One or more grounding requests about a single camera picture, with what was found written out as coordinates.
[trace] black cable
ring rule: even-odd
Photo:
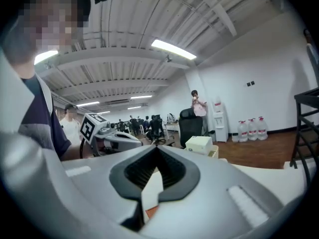
[[[80,158],[83,158],[83,145],[84,145],[85,139],[83,138],[80,145]]]

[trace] white wall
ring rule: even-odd
[[[178,119],[180,112],[190,108],[190,106],[190,90],[185,75],[181,75],[179,79],[150,101],[148,113],[150,116],[160,114],[163,120],[166,120],[167,115],[171,113]]]
[[[219,96],[225,104],[230,132],[237,132],[239,120],[259,116],[264,116],[269,130],[296,126],[294,95],[317,87],[303,29],[299,19],[286,12],[199,66],[208,96]],[[255,85],[247,87],[250,81]],[[315,116],[312,121],[319,123]]]
[[[118,123],[119,119],[121,119],[122,121],[130,120],[130,115],[132,115],[133,118],[136,118],[136,119],[138,116],[140,116],[140,118],[144,120],[145,120],[145,116],[151,117],[149,114],[147,114],[146,108],[137,108],[132,110],[110,112],[102,116],[106,118],[107,120],[109,120],[111,123]]]

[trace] black metal shelf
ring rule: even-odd
[[[295,95],[296,105],[297,105],[297,133],[296,133],[296,140],[295,140],[295,147],[293,150],[292,159],[290,161],[290,166],[294,166],[294,168],[297,169],[297,163],[296,160],[300,160],[306,175],[307,180],[307,186],[310,185],[311,182],[311,176],[310,172],[307,166],[306,159],[313,158],[317,168],[319,167],[319,127],[317,125],[314,125],[312,122],[310,122],[308,119],[306,119],[307,116],[319,114],[319,88]],[[310,106],[312,108],[315,108],[316,110],[308,112],[308,113],[301,113],[301,105]],[[307,128],[301,129],[301,123],[305,123],[307,125]],[[317,139],[308,141],[306,139],[306,136],[304,132],[306,131],[313,131],[317,134]],[[310,156],[302,154],[300,147],[305,146],[308,148]]]

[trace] corrugated metal ceiling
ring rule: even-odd
[[[252,13],[254,9],[269,0],[217,0],[227,12],[232,22]],[[92,1],[88,27],[83,39],[72,47],[60,50],[60,54],[73,54],[80,50],[100,48],[125,48],[152,50],[151,43],[161,39],[200,55],[227,26],[214,12],[214,6],[204,0],[108,0],[99,4]],[[139,62],[116,60],[94,62],[81,66],[45,74],[44,80],[54,92],[74,86],[105,82],[103,88],[95,91],[82,91],[64,98],[71,102],[84,102],[86,99],[118,96],[129,98],[129,94],[161,91],[165,86],[148,86],[151,79],[169,80],[181,70],[163,61],[150,63],[141,58]],[[141,87],[108,88],[110,81],[145,79]]]

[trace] white ceiling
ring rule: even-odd
[[[132,96],[156,95],[189,62],[151,43],[174,44],[198,57],[221,36],[238,37],[236,24],[271,0],[108,0],[94,4],[83,39],[36,65],[37,73],[60,103],[99,101],[95,112],[127,109],[147,100]]]

